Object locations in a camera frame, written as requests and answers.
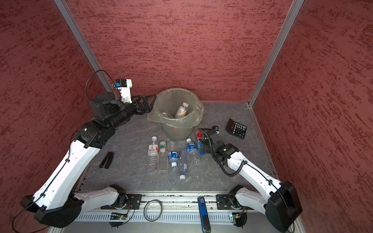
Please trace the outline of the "blue pink label bottle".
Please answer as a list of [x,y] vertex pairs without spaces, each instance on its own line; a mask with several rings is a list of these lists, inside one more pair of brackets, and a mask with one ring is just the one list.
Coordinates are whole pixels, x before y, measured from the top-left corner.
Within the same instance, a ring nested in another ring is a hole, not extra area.
[[196,130],[195,134],[196,134],[196,145],[199,150],[199,153],[200,155],[205,155],[205,152],[202,146],[203,133],[200,130]]

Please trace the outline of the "blue label bottle cap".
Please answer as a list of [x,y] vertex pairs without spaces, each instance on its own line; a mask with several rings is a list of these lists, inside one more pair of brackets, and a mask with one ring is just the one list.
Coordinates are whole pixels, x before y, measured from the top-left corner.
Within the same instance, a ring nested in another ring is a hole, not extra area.
[[188,138],[186,140],[186,143],[187,143],[186,150],[187,150],[187,153],[191,156],[192,162],[193,163],[199,162],[198,150],[197,150],[195,143],[191,140],[191,138]]

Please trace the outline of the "long clear bottle blue label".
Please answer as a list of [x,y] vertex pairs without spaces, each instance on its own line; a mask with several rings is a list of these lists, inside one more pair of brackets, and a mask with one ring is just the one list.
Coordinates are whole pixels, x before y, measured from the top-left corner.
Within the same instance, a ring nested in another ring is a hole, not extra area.
[[186,148],[181,149],[180,153],[180,158],[179,158],[179,169],[180,169],[180,175],[179,179],[180,180],[185,180],[187,171],[188,171],[188,163],[187,163],[187,150]]

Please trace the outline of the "small blue label bottle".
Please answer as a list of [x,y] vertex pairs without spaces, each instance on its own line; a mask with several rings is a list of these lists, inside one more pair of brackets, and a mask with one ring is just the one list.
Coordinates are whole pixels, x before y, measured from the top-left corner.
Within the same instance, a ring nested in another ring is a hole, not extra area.
[[168,162],[171,164],[172,168],[176,168],[179,161],[179,151],[178,147],[174,142],[168,144]]

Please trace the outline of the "orange white label bottle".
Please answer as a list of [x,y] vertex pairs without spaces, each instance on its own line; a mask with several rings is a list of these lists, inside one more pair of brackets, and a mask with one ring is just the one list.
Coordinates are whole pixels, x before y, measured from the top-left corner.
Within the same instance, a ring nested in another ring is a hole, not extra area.
[[179,107],[178,111],[176,112],[175,119],[180,119],[186,116],[188,111],[189,104],[186,102],[183,102],[183,104]]

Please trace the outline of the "red white label water bottle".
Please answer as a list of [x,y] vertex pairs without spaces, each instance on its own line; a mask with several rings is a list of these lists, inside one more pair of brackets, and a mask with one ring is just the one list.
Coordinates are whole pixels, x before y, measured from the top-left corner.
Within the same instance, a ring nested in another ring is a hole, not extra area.
[[150,173],[154,173],[157,171],[158,156],[159,156],[159,145],[158,145],[157,137],[153,136],[152,142],[148,146],[148,152],[147,152],[147,168]]

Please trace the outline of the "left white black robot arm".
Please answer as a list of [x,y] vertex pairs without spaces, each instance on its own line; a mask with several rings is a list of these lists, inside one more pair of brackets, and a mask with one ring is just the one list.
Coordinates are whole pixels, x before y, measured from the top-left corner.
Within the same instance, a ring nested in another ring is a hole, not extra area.
[[100,93],[91,99],[89,105],[94,118],[73,134],[68,152],[46,183],[34,195],[22,198],[20,204],[24,210],[33,212],[40,224],[64,228],[80,214],[102,206],[129,208],[126,190],[116,184],[87,193],[72,190],[116,130],[133,115],[151,112],[155,100],[156,95],[136,96],[124,103],[117,100],[113,92]]

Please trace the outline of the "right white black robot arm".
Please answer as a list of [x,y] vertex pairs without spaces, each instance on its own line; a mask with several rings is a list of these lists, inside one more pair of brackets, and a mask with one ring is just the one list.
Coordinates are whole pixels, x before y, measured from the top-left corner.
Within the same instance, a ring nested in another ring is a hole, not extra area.
[[258,193],[237,185],[233,199],[243,207],[249,207],[264,214],[267,220],[279,232],[293,233],[295,221],[303,211],[297,190],[291,182],[280,180],[265,173],[242,151],[231,143],[225,144],[214,130],[200,130],[203,142],[207,144],[209,153],[219,165],[222,172],[229,176],[242,176]]

